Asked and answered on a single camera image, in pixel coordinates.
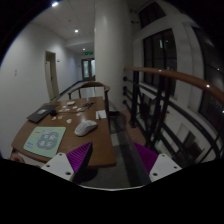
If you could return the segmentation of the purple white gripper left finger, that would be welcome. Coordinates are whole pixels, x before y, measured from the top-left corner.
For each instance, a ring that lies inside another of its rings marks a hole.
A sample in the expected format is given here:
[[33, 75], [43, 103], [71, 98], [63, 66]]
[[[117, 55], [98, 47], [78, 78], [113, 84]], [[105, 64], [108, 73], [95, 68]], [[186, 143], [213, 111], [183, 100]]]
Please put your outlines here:
[[72, 181], [80, 171], [86, 169], [92, 152], [92, 143], [86, 143], [67, 154], [58, 153], [42, 169], [65, 180]]

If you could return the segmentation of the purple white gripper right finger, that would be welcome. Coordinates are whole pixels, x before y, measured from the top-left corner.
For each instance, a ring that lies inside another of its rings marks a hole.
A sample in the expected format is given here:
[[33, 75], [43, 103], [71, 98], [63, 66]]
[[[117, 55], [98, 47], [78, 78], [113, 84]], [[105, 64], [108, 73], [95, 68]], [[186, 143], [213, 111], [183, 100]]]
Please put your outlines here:
[[143, 167], [145, 168], [146, 173], [152, 182], [181, 170], [181, 167], [168, 155], [156, 154], [152, 150], [138, 143], [135, 143], [135, 147]]

